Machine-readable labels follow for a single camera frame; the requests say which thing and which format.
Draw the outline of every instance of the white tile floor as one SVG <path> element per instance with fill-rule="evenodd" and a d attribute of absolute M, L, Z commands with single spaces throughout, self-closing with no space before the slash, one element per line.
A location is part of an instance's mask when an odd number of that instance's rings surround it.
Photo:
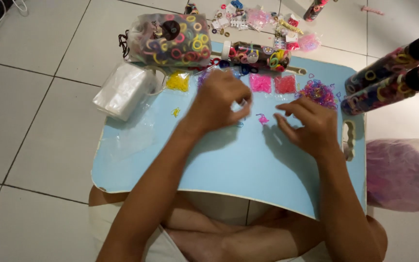
<path fill-rule="evenodd" d="M 121 60 L 117 36 L 137 15 L 182 13 L 186 0 L 26 0 L 0 24 L 0 261 L 93 261 L 87 200 L 104 116 L 90 104 Z M 212 18 L 228 0 L 195 0 Z M 302 17 L 311 0 L 243 0 Z M 362 5 L 385 16 L 366 14 Z M 324 46 L 295 56 L 359 70 L 419 37 L 419 1 L 331 1 L 306 32 Z M 272 45 L 267 27 L 228 29 L 230 39 Z M 214 41 L 227 40 L 218 34 Z M 368 114 L 367 138 L 419 138 L 419 95 Z M 250 223 L 267 208 L 246 199 L 189 194 L 208 215 Z M 419 260 L 419 213 L 370 208 L 387 229 L 386 261 Z"/>

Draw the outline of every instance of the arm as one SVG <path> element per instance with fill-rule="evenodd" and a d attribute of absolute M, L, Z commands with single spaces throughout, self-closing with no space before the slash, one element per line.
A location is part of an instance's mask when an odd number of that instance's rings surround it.
<path fill-rule="evenodd" d="M 337 143 L 337 114 L 306 98 L 277 109 L 294 114 L 304 127 L 294 129 L 275 114 L 289 140 L 316 159 L 320 177 L 320 223 L 334 261 L 381 262 L 378 245 L 358 201 Z"/>
<path fill-rule="evenodd" d="M 238 112 L 234 101 L 248 103 Z M 250 113 L 251 92 L 232 73 L 215 70 L 199 90 L 187 115 L 127 196 L 114 219 L 97 261 L 141 261 L 148 238 L 169 210 L 183 168 L 207 132 L 233 125 Z"/>

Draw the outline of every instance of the light blue lap desk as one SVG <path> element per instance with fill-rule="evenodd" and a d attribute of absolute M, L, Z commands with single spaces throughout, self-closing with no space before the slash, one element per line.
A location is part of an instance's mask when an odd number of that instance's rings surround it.
<path fill-rule="evenodd" d="M 221 51 L 222 44 L 213 42 L 212 45 L 213 52 Z M 333 92 L 338 98 L 338 104 L 346 93 L 346 78 L 355 73 L 352 68 L 299 57 L 292 57 L 290 65 L 307 70 L 305 76 L 296 76 L 301 88 L 312 79 L 321 80 L 326 85 L 334 84 Z M 249 85 L 249 76 L 243 76 L 242 81 Z M 110 193 L 130 191 L 134 187 L 165 145 L 178 121 L 185 115 L 196 94 L 195 82 L 193 76 L 189 92 L 185 95 L 164 90 L 150 99 L 148 109 L 135 111 L 128 123 L 108 117 L 91 173 L 97 187 Z M 318 219 L 319 178 L 316 163 L 311 156 L 287 140 L 272 116 L 279 112 L 274 108 L 275 105 L 294 99 L 294 95 L 289 95 L 286 101 L 280 101 L 274 95 L 266 97 L 265 93 L 254 93 L 252 113 L 241 120 L 242 127 L 232 126 L 211 132 L 196 145 L 187 161 L 179 190 L 253 199 Z M 174 117 L 171 112 L 177 107 L 181 112 L 178 117 Z M 265 126 L 261 125 L 256 114 L 264 114 L 269 122 Z M 141 119 L 148 124 L 152 123 L 153 127 L 133 127 Z M 301 126 L 293 116 L 288 117 L 288 121 L 292 125 Z M 344 121 L 353 124 L 355 138 L 354 157 L 347 161 L 347 169 L 365 210 L 364 118 L 343 115 L 338 110 L 337 140 L 340 144 Z M 111 151 L 104 142 L 133 128 L 137 128 L 133 133 L 136 138 L 134 141 L 143 143 L 152 139 L 151 145 L 147 144 L 140 151 L 127 155 L 124 151 Z M 133 148 L 137 145 L 124 143 L 121 146 Z"/>

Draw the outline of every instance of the brown drawstring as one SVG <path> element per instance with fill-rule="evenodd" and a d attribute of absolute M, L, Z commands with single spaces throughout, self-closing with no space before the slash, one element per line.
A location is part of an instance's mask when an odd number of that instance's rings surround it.
<path fill-rule="evenodd" d="M 127 33 L 129 31 L 126 30 L 125 34 L 119 35 L 119 46 L 122 47 L 122 57 L 125 58 L 129 54 L 130 48 L 127 46 Z"/>

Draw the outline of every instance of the person's left hand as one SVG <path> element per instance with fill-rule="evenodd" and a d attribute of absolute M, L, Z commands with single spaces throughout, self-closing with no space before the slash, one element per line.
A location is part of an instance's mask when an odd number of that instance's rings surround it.
<path fill-rule="evenodd" d="M 241 110 L 234 112 L 234 101 L 242 104 Z M 202 136 L 209 131 L 234 125 L 250 114 L 251 91 L 230 70 L 213 70 L 201 86 L 182 123 L 189 131 Z"/>

